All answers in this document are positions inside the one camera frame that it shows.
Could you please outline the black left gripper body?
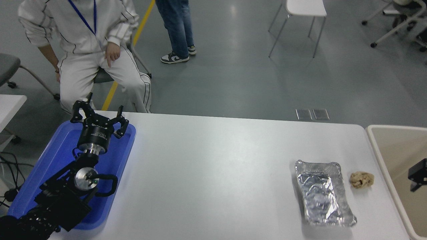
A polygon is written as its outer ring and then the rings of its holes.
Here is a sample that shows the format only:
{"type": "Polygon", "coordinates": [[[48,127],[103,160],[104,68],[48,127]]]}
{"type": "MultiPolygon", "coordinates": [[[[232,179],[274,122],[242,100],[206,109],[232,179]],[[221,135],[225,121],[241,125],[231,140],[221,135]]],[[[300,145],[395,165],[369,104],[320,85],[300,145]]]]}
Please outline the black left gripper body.
{"type": "Polygon", "coordinates": [[[107,149],[111,140],[111,126],[98,126],[96,124],[83,124],[77,147],[84,149],[88,144],[99,145],[107,149]]]}

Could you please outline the person's left hand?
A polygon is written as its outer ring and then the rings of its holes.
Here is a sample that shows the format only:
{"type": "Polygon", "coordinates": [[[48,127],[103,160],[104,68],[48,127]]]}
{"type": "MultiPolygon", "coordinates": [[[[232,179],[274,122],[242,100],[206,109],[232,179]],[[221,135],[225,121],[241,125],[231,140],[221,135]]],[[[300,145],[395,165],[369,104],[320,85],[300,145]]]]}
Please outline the person's left hand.
{"type": "Polygon", "coordinates": [[[121,54],[120,46],[113,42],[108,42],[106,51],[105,51],[105,59],[107,61],[108,67],[111,67],[113,61],[119,59],[121,54]]]}

